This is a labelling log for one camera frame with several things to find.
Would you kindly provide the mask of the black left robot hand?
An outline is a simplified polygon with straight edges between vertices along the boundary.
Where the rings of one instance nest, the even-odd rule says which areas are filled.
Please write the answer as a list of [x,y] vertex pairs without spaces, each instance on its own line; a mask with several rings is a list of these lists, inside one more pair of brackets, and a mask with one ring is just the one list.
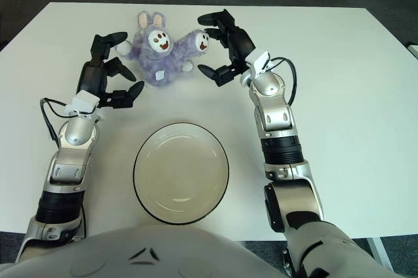
[[[77,91],[87,91],[99,98],[98,107],[131,108],[135,99],[144,88],[143,81],[137,81],[135,75],[118,57],[109,59],[110,49],[127,38],[126,32],[111,33],[104,37],[95,35],[91,45],[91,59],[82,67]],[[106,92],[107,78],[117,74],[133,82],[126,90]]]

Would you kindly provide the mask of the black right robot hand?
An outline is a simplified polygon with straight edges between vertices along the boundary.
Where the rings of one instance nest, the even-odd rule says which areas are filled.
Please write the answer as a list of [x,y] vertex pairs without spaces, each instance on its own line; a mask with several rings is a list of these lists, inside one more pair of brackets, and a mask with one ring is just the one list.
[[200,25],[212,26],[206,28],[206,34],[228,49],[230,65],[223,65],[218,69],[212,69],[207,65],[198,65],[199,70],[209,79],[215,81],[221,87],[234,80],[234,77],[248,70],[245,62],[247,56],[255,49],[255,45],[245,30],[235,25],[234,18],[226,10],[213,12],[199,16]]

